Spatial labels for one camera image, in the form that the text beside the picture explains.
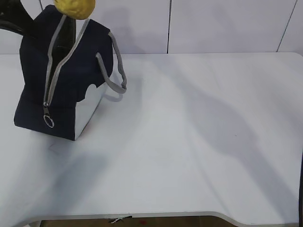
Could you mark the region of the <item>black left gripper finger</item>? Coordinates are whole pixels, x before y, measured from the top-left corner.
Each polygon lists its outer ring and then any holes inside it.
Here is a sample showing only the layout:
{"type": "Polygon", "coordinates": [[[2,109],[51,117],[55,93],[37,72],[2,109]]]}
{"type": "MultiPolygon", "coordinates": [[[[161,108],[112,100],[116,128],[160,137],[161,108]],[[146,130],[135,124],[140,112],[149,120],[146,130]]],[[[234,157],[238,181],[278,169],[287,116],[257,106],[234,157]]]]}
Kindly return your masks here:
{"type": "Polygon", "coordinates": [[[0,0],[0,28],[22,36],[36,36],[35,23],[20,0],[0,0]]]}

